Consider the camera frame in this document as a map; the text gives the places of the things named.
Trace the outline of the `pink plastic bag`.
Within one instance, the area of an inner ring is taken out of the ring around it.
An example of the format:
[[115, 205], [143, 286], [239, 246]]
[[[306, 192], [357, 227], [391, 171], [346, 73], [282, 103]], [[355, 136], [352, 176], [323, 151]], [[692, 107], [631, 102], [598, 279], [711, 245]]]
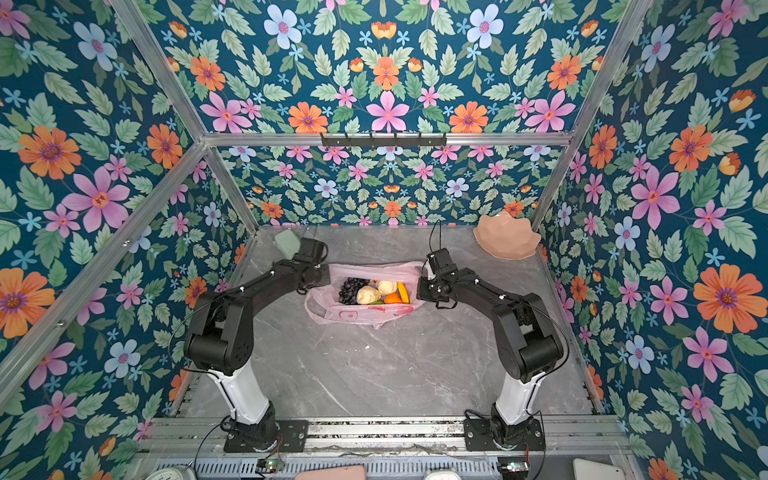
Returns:
[[341, 323], [379, 328], [414, 313], [422, 266], [417, 261], [379, 264], [332, 264], [329, 280], [312, 289], [304, 307], [318, 324]]

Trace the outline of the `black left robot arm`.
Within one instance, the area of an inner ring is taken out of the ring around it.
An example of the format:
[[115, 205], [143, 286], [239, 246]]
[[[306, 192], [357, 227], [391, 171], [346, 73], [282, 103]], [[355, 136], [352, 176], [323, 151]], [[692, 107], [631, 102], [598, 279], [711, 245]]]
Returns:
[[240, 286], [204, 295], [203, 306], [192, 314], [184, 355], [212, 377], [227, 404], [229, 414], [221, 425], [227, 453], [272, 451], [284, 436], [274, 404], [256, 378], [254, 318], [282, 297], [318, 286], [327, 255], [327, 244], [302, 238], [292, 257]]

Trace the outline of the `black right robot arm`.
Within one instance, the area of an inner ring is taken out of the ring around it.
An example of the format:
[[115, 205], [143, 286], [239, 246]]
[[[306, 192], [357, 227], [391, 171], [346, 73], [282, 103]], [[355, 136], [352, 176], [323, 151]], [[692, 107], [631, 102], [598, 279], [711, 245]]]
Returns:
[[492, 449], [543, 448], [543, 421], [533, 404], [546, 376], [566, 357], [557, 322], [540, 296], [504, 291], [473, 270], [457, 267], [446, 249], [429, 253], [425, 267], [417, 298], [438, 309], [467, 305], [489, 319], [505, 370], [490, 414], [465, 413], [467, 448], [479, 450], [483, 439], [490, 441]]

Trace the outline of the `pink scalloped bowl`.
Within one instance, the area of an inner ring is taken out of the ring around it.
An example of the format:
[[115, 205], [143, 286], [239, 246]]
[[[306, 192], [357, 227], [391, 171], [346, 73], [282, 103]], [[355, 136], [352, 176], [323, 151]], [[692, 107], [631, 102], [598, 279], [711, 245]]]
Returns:
[[533, 256], [541, 235], [526, 218], [515, 218], [503, 211], [497, 216], [482, 216], [473, 234], [478, 245], [494, 258], [517, 261]]

